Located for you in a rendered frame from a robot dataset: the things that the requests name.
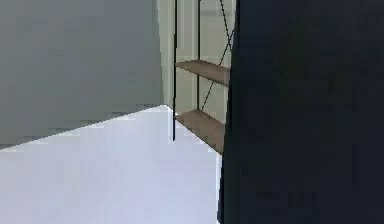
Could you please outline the large black cabinet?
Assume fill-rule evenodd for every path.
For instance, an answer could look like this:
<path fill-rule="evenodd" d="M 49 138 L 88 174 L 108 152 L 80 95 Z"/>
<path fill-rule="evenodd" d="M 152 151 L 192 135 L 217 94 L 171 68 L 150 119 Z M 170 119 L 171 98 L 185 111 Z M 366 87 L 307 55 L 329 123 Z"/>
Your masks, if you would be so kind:
<path fill-rule="evenodd" d="M 236 0 L 220 224 L 384 224 L 384 0 Z"/>

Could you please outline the black frame wooden shelf unit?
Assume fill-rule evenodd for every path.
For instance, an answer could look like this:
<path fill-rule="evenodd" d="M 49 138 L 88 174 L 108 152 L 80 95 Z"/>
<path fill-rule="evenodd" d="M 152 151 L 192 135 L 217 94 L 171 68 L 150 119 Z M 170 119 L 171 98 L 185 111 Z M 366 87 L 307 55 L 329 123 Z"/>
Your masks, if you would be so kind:
<path fill-rule="evenodd" d="M 228 14 L 225 11 L 224 0 L 218 0 L 220 3 L 220 15 L 223 18 L 224 31 L 226 35 L 226 43 L 219 63 L 212 63 L 202 59 L 201 42 L 202 42 L 202 1 L 196 0 L 197 12 L 197 56 L 193 60 L 177 61 L 177 45 L 178 45 L 178 0 L 174 0 L 174 56 L 173 56 L 173 128 L 175 131 L 175 122 L 178 121 L 200 140 L 209 145 L 218 154 L 223 154 L 225 125 L 223 122 L 212 117 L 204 111 L 213 85 L 218 84 L 223 87 L 229 87 L 230 69 L 223 65 L 227 52 L 232 51 L 232 40 L 235 29 L 229 30 Z M 194 110 L 176 114 L 177 99 L 177 70 L 181 69 L 189 72 L 196 77 L 195 93 L 196 107 Z M 175 132 L 172 132 L 173 139 L 176 139 Z"/>

